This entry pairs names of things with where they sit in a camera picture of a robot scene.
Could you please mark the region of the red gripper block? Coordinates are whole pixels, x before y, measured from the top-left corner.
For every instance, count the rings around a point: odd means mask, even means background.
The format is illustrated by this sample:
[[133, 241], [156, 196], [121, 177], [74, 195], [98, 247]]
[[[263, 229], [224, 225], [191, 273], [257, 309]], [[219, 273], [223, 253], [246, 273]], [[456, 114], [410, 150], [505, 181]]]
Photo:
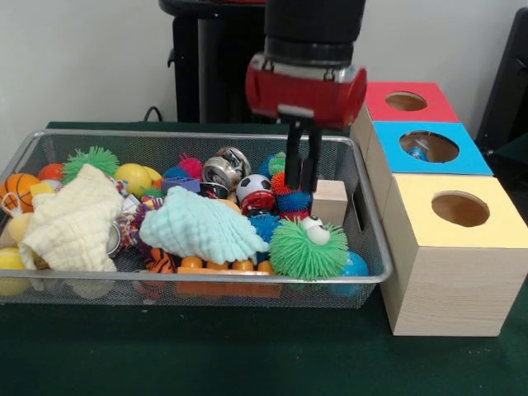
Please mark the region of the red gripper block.
[[[356, 120], [363, 106], [367, 88], [365, 68], [309, 67], [275, 62], [263, 53], [255, 54], [247, 66], [245, 92], [253, 113], [269, 118], [289, 119], [286, 144], [285, 184], [290, 189], [301, 186], [303, 192], [317, 190], [318, 161], [322, 129], [343, 129]], [[309, 135], [309, 154], [303, 161], [299, 144], [303, 135], [301, 119]]]

